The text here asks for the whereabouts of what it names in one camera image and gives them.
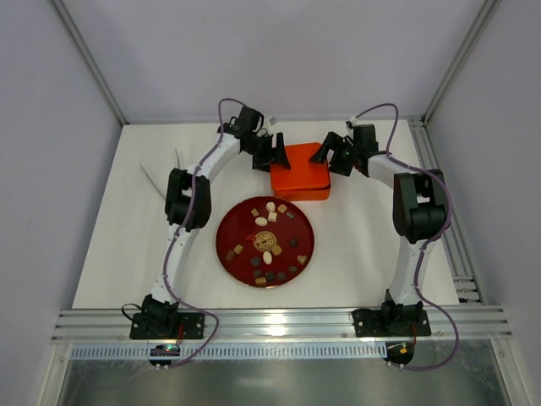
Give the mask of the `orange box lid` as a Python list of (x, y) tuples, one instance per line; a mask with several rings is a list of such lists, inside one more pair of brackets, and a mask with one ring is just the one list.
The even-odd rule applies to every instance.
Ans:
[(313, 163), (310, 158), (321, 147), (319, 142), (287, 145), (285, 151), (290, 168), (273, 162), (270, 165), (270, 185), (276, 195), (309, 192), (323, 195), (331, 188), (331, 176), (326, 162)]

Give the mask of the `orange chocolate box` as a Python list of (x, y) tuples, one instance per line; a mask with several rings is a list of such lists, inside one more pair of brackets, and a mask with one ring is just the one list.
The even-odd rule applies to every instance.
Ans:
[(272, 188), (274, 196), (289, 201), (320, 201), (327, 200), (331, 194), (331, 185), (315, 189), (284, 189)]

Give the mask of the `metal tongs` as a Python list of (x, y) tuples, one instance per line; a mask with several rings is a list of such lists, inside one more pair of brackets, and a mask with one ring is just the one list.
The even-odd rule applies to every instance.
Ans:
[(166, 199), (169, 173), (180, 168), (180, 154), (176, 148), (151, 152), (139, 162), (139, 167), (157, 194)]

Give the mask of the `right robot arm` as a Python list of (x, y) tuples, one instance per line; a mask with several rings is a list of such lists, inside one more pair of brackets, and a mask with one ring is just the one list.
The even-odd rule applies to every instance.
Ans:
[(348, 134), (330, 132), (310, 157), (331, 172), (348, 176), (358, 170), (392, 190), (392, 221), (400, 238), (396, 270), (377, 310), (352, 312), (357, 337), (427, 337), (431, 330), (424, 276), (435, 242), (449, 227), (451, 204), (439, 169), (423, 170), (382, 151), (372, 124), (347, 124)]

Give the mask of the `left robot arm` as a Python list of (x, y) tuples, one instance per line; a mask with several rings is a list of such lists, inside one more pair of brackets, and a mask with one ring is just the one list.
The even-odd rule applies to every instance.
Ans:
[(211, 147), (186, 168), (174, 168), (167, 180), (165, 215), (169, 226), (168, 245), (161, 270), (139, 312), (132, 318), (132, 339), (201, 339), (204, 328), (196, 327), (206, 317), (217, 316), (183, 301), (172, 289), (189, 251), (210, 219), (210, 187), (220, 171), (240, 153), (252, 157), (252, 168), (268, 172), (272, 163), (291, 167), (282, 134), (271, 134), (263, 113), (244, 103), (238, 115), (225, 120), (218, 109), (219, 126)]

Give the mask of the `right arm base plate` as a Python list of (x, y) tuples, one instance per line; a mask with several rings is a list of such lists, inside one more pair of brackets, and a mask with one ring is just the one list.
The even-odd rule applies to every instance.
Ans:
[(387, 315), (383, 310), (357, 309), (352, 313), (356, 337), (429, 337), (427, 313)]

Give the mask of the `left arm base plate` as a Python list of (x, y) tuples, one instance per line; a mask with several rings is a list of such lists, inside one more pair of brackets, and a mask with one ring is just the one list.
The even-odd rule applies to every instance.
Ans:
[(133, 340), (203, 338), (205, 315), (202, 313), (173, 311), (164, 319), (144, 313), (135, 314), (129, 337)]

